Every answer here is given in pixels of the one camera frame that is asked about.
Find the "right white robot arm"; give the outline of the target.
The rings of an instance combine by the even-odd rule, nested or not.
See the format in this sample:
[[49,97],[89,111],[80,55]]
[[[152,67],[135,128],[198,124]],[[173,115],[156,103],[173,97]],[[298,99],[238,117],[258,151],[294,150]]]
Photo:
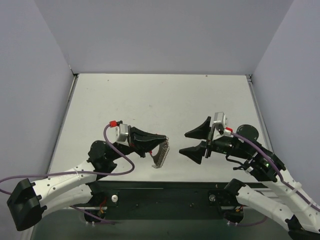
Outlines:
[[320,238],[320,206],[302,188],[285,164],[259,142],[258,130],[249,124],[236,131],[227,126],[223,112],[208,117],[204,123],[185,133],[185,137],[200,140],[197,146],[179,153],[201,164],[211,153],[224,154],[228,162],[269,188],[281,201],[277,202],[253,190],[248,184],[232,179],[224,188],[241,206],[250,207],[283,227],[293,240]]

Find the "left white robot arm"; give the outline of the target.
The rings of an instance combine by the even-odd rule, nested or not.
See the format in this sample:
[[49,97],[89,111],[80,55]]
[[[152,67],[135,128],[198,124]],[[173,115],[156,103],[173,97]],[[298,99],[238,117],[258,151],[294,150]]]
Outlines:
[[[7,206],[17,231],[27,230],[36,225],[45,214],[68,206],[101,203],[103,194],[90,184],[107,176],[127,175],[135,169],[129,155],[136,153],[141,158],[167,141],[167,137],[142,131],[121,121],[110,122],[103,130],[116,130],[114,143],[106,137],[92,143],[88,159],[64,172],[49,173],[40,178],[35,175],[19,176],[20,180],[9,194]],[[115,160],[123,158],[131,169],[115,173]]]

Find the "red handled metal keyring holder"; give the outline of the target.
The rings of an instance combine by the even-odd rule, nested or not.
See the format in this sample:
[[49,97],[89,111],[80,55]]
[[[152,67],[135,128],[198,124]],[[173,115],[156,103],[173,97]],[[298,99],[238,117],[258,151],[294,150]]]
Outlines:
[[157,152],[154,153],[154,150],[149,152],[149,155],[151,156],[153,160],[152,167],[155,169],[160,169],[170,151],[170,145],[169,145],[169,138],[167,137],[166,140],[158,145]]

